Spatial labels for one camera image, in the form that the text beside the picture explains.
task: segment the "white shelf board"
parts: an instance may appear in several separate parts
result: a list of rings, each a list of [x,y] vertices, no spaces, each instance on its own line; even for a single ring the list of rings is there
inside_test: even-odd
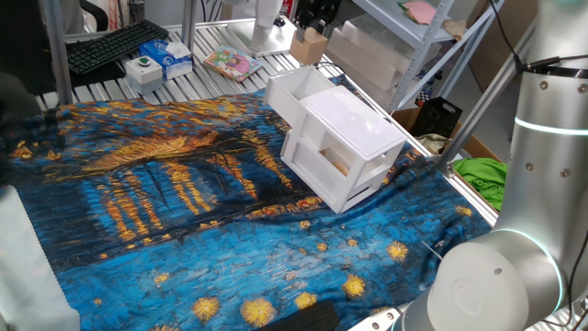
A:
[[[423,44],[424,34],[428,25],[419,25],[412,21],[398,3],[400,0],[353,0],[368,14],[377,19],[390,31],[408,42],[415,49]],[[433,42],[453,40],[444,29],[439,29]]]

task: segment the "black keyboard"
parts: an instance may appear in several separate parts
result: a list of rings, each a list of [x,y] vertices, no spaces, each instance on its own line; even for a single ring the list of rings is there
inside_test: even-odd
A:
[[[166,29],[144,20],[68,51],[67,62],[74,73],[86,74],[137,51],[144,42],[165,39],[168,34]]]

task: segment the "cardboard inside box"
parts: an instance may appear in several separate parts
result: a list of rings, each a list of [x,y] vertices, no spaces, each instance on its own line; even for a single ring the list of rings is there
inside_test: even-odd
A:
[[[396,110],[392,113],[392,117],[404,128],[406,131],[410,131],[413,128],[414,123],[416,122],[416,118],[419,115],[420,108],[412,108],[406,110]],[[456,129],[453,130],[451,133],[451,138],[453,138],[461,128],[461,123],[458,123]],[[468,143],[463,147],[463,149],[468,152],[471,157],[488,157],[494,159],[498,162],[503,163],[503,160],[498,158],[496,154],[494,154],[486,145],[484,145],[476,136],[472,135],[469,139]]]

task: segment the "starry night fabric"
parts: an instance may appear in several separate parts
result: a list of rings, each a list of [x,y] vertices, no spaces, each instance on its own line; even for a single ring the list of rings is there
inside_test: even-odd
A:
[[[83,330],[253,330],[322,300],[346,330],[430,286],[423,242],[443,255],[490,230],[408,144],[379,192],[333,213],[281,162],[289,127],[263,96],[85,103],[0,127],[0,185]]]

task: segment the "black box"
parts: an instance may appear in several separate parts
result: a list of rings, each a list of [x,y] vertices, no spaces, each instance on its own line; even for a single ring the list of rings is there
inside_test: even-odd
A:
[[[442,97],[430,99],[421,108],[410,134],[420,137],[436,133],[450,138],[462,112],[463,110]]]

